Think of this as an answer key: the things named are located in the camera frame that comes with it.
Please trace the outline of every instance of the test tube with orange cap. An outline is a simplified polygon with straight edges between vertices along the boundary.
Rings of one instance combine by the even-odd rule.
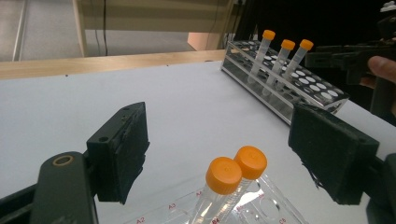
[[[242,170],[242,180],[236,191],[227,199],[224,207],[217,215],[221,223],[227,222],[227,217],[238,204],[242,196],[247,192],[250,184],[262,176],[267,167],[267,158],[264,153],[256,147],[241,147],[233,159]]]
[[[290,52],[294,49],[295,43],[291,40],[284,39],[282,44],[281,44],[281,49],[279,53],[277,54],[276,61],[274,62],[274,66],[272,68],[272,71],[275,72],[276,74],[280,74],[280,71],[282,70],[283,65],[285,65],[286,60],[288,59],[288,56]],[[268,86],[272,86],[275,82],[275,78],[272,76],[269,76],[266,84]],[[269,95],[271,92],[268,91],[267,89],[262,89],[262,94],[264,96]]]
[[[242,171],[236,161],[219,157],[210,163],[205,179],[206,185],[195,205],[190,224],[213,223],[227,197],[238,188]]]
[[[265,54],[267,53],[271,41],[274,39],[274,37],[275,37],[274,31],[264,30],[264,32],[262,33],[262,42],[260,43],[260,47],[259,50],[257,51],[256,59],[255,59],[257,63],[262,63],[262,61],[264,60]],[[250,73],[256,76],[259,73],[259,70],[260,67],[254,63],[253,66],[251,67]],[[249,76],[247,78],[247,82],[252,84],[255,82],[255,80],[254,78]]]
[[[297,49],[297,52],[294,54],[293,58],[290,60],[288,67],[286,68],[285,73],[282,75],[283,78],[289,80],[291,78],[291,73],[294,72],[297,66],[300,64],[301,60],[305,56],[305,54],[314,47],[314,43],[307,39],[303,39],[300,43],[300,47]]]

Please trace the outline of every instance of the centrifuge tube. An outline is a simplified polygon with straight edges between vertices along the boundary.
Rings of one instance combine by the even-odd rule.
[[[286,60],[288,59],[288,56],[290,54],[290,51],[294,49],[295,43],[291,40],[284,39],[282,44],[281,44],[281,49],[279,53],[277,54],[276,61],[274,62],[274,66],[272,68],[272,71],[276,74],[280,74],[280,71],[282,70],[283,65],[285,65]],[[272,76],[269,76],[266,84],[268,86],[272,86],[275,82],[275,78]],[[271,92],[268,91],[267,89],[262,89],[262,94],[263,95],[269,95]]]
[[[236,161],[219,157],[210,163],[205,179],[206,185],[195,205],[190,224],[219,222],[217,214],[241,182],[242,171]]]
[[[236,191],[231,194],[217,215],[221,223],[227,222],[227,217],[238,204],[242,196],[247,192],[250,184],[262,176],[267,167],[267,158],[264,153],[256,147],[241,147],[236,153],[234,160],[238,163],[242,170],[242,180]]]
[[[293,58],[290,60],[288,67],[286,68],[285,73],[282,75],[283,78],[289,80],[291,78],[291,73],[294,72],[297,66],[300,64],[301,60],[305,56],[305,54],[314,47],[314,43],[307,39],[303,39],[300,43],[300,47],[297,49],[297,52],[294,54]]]
[[[265,54],[267,53],[267,50],[269,49],[271,41],[274,39],[274,37],[275,37],[274,31],[264,30],[264,32],[262,33],[262,42],[260,43],[260,47],[256,54],[256,59],[255,59],[257,63],[262,63],[262,61],[264,60]],[[256,76],[259,73],[259,70],[260,67],[254,63],[253,66],[251,67],[250,73]],[[252,84],[255,82],[255,80],[254,78],[249,76],[247,78],[247,82]]]

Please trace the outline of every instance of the human hand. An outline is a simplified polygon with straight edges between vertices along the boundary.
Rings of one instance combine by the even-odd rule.
[[[367,64],[373,75],[382,77],[396,84],[396,62],[380,56],[374,56],[369,59]],[[364,77],[361,79],[361,85],[374,88],[375,79],[371,77]],[[393,97],[393,106],[391,108],[391,112],[394,116],[396,116],[396,88],[394,94],[390,97]]]

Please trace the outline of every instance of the floor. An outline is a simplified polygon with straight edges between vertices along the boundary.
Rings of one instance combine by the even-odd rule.
[[[12,61],[24,1],[24,34],[17,60],[82,56],[72,0],[0,0],[0,62]],[[104,56],[103,32],[86,31],[86,35],[90,56]],[[108,55],[194,50],[187,37],[177,32],[107,31],[106,45]]]

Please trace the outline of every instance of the orange cap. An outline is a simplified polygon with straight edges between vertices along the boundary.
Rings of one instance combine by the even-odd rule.
[[[234,160],[242,170],[242,177],[249,180],[259,178],[267,167],[267,158],[256,147],[241,147]]]
[[[311,50],[312,47],[314,47],[314,43],[312,43],[311,41],[307,40],[307,39],[303,39],[300,43],[300,47],[306,50]]]
[[[281,47],[284,48],[284,49],[292,50],[292,49],[294,49],[295,45],[296,44],[293,41],[288,40],[288,39],[284,39],[283,42],[282,42]]]
[[[218,157],[214,159],[206,172],[206,184],[217,194],[233,193],[242,179],[242,171],[236,161]]]
[[[275,37],[275,32],[270,30],[264,30],[262,37],[268,40],[273,40]]]

